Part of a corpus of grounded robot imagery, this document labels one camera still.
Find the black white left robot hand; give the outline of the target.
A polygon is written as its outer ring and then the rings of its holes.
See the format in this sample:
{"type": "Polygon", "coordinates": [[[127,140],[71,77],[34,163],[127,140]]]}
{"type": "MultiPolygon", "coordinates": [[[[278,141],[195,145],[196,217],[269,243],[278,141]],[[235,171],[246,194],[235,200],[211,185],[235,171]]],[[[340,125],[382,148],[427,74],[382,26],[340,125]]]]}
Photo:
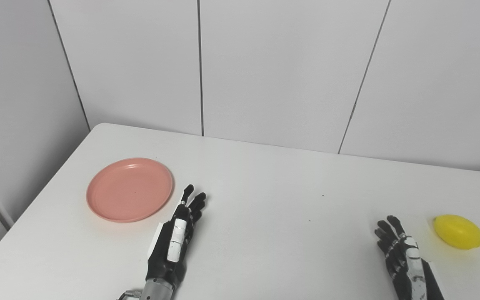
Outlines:
{"type": "Polygon", "coordinates": [[[145,280],[161,279],[177,288],[186,272],[185,255],[194,235],[195,225],[202,217],[206,194],[200,194],[189,201],[194,186],[183,190],[180,203],[170,220],[162,224],[153,250],[148,258],[145,280]]]}

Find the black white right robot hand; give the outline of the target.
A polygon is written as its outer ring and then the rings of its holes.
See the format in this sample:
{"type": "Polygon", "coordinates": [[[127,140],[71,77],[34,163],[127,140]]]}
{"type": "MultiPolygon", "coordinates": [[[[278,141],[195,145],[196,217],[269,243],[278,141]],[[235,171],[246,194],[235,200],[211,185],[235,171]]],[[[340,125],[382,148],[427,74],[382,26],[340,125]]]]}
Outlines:
{"type": "Polygon", "coordinates": [[[399,300],[444,299],[429,262],[421,258],[417,242],[396,216],[379,220],[375,235],[399,300]]]}

